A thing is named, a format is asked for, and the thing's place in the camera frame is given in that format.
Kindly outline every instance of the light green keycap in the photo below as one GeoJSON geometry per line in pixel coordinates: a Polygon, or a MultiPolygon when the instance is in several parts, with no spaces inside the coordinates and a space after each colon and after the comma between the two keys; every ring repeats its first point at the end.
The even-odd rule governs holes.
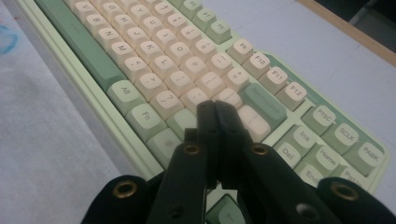
{"type": "Polygon", "coordinates": [[[168,2],[175,8],[179,9],[181,5],[183,5],[184,0],[168,0],[168,2]]]}
{"type": "Polygon", "coordinates": [[[178,111],[175,115],[170,117],[166,124],[171,128],[178,138],[184,139],[184,130],[186,128],[196,128],[196,117],[190,112],[189,109],[184,108],[178,111]]]}
{"type": "Polygon", "coordinates": [[[294,168],[301,160],[300,152],[287,142],[279,142],[274,149],[291,168],[294,168]]]}
{"type": "Polygon", "coordinates": [[[107,95],[123,116],[135,106],[146,102],[130,80],[114,83],[108,88],[107,95]]]}
{"type": "Polygon", "coordinates": [[[315,166],[323,175],[328,176],[340,164],[341,156],[326,145],[316,145],[303,158],[303,161],[315,166]]]}
{"type": "Polygon", "coordinates": [[[148,149],[160,162],[163,168],[168,167],[175,148],[181,144],[180,139],[170,129],[165,129],[150,138],[147,142],[148,149]]]}
{"type": "Polygon", "coordinates": [[[218,45],[231,39],[230,25],[224,20],[213,22],[205,32],[218,45]]]}
{"type": "Polygon", "coordinates": [[[302,157],[316,141],[317,136],[304,125],[293,126],[280,140],[282,143],[287,142],[294,146],[302,157]]]}
{"type": "Polygon", "coordinates": [[[244,224],[246,223],[238,205],[226,195],[207,213],[208,224],[244,224]]]}
{"type": "Polygon", "coordinates": [[[339,125],[333,125],[326,133],[323,134],[322,138],[327,144],[329,144],[329,146],[343,155],[356,142],[358,142],[359,134],[348,124],[342,123],[339,125]]]}
{"type": "Polygon", "coordinates": [[[375,147],[369,142],[360,143],[350,149],[344,158],[353,165],[361,174],[370,174],[375,167],[382,164],[384,160],[384,150],[375,147]]]}
{"type": "Polygon", "coordinates": [[[338,176],[347,179],[363,189],[367,189],[367,178],[352,167],[340,165],[335,169],[331,176],[338,176]]]}
{"type": "Polygon", "coordinates": [[[285,107],[265,91],[260,84],[252,83],[239,92],[243,102],[256,110],[274,130],[287,116],[285,107]]]}
{"type": "Polygon", "coordinates": [[[215,12],[208,8],[203,8],[200,11],[198,11],[196,16],[192,19],[192,22],[203,32],[205,32],[207,28],[209,28],[209,26],[215,21],[216,21],[215,12]]]}
{"type": "Polygon", "coordinates": [[[317,187],[319,181],[323,179],[323,175],[317,170],[317,168],[305,161],[301,161],[294,169],[294,172],[305,183],[313,187],[317,187]]]}
{"type": "Polygon", "coordinates": [[[138,105],[126,115],[126,120],[143,142],[166,128],[165,122],[149,104],[138,105]]]}
{"type": "Polygon", "coordinates": [[[201,0],[187,0],[180,6],[180,12],[189,20],[192,20],[202,8],[201,0]]]}
{"type": "Polygon", "coordinates": [[[327,106],[320,105],[310,108],[302,120],[315,133],[322,135],[335,122],[335,114],[327,106]]]}

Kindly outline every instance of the screw hole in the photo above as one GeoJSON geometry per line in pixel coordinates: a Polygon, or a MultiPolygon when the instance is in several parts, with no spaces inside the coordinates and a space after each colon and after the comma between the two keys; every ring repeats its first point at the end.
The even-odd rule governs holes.
{"type": "Polygon", "coordinates": [[[137,191],[137,185],[132,180],[125,180],[119,182],[113,189],[113,195],[119,199],[128,198],[134,195],[137,191]]]}
{"type": "Polygon", "coordinates": [[[331,189],[335,195],[348,201],[355,201],[359,198],[359,193],[356,190],[339,182],[332,183],[331,189]]]}

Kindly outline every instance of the cream keycap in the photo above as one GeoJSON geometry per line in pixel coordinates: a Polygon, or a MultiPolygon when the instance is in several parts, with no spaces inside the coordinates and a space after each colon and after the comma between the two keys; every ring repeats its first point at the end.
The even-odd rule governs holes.
{"type": "Polygon", "coordinates": [[[165,79],[164,83],[177,97],[195,87],[191,78],[182,71],[171,74],[170,77],[165,79]]]}
{"type": "Polygon", "coordinates": [[[150,101],[158,93],[167,90],[165,84],[154,73],[147,73],[141,76],[134,85],[147,101],[150,101]]]}
{"type": "Polygon", "coordinates": [[[184,105],[171,91],[162,91],[158,93],[149,103],[161,118],[163,118],[163,120],[167,120],[169,117],[176,114],[176,112],[184,108],[184,105]]]}
{"type": "Polygon", "coordinates": [[[199,88],[193,88],[180,97],[180,101],[186,106],[194,116],[197,114],[196,107],[203,101],[209,100],[209,97],[199,88]]]}

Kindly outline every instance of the black plastic part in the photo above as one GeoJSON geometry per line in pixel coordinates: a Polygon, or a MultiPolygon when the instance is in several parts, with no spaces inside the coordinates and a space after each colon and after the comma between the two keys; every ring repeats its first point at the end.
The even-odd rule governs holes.
{"type": "Polygon", "coordinates": [[[206,148],[179,145],[165,171],[148,224],[203,224],[206,201],[206,148]]]}
{"type": "Polygon", "coordinates": [[[147,191],[146,181],[138,176],[117,177],[96,196],[81,223],[145,223],[150,207],[147,191]]]}
{"type": "Polygon", "coordinates": [[[343,223],[396,223],[384,204],[364,189],[339,177],[322,179],[317,195],[343,223]]]}
{"type": "Polygon", "coordinates": [[[215,103],[205,101],[197,106],[197,140],[207,148],[207,187],[215,189],[219,167],[219,120],[215,103]]]}
{"type": "Polygon", "coordinates": [[[251,144],[243,149],[240,161],[247,177],[240,189],[244,192],[251,188],[254,190],[251,194],[257,197],[244,203],[250,209],[260,202],[267,223],[341,223],[271,147],[251,144]]]}

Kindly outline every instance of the wooden edge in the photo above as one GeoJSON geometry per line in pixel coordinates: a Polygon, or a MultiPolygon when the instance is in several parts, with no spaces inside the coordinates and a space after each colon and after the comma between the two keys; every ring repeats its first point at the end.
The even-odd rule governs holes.
{"type": "Polygon", "coordinates": [[[326,7],[323,7],[321,4],[317,3],[314,0],[297,0],[297,2],[318,14],[321,18],[325,19],[333,26],[337,27],[342,32],[358,41],[364,47],[381,57],[383,60],[387,61],[393,66],[396,66],[395,52],[387,49],[386,47],[372,39],[370,36],[360,31],[358,28],[339,18],[337,15],[330,12],[330,10],[328,10],[326,7]]]}

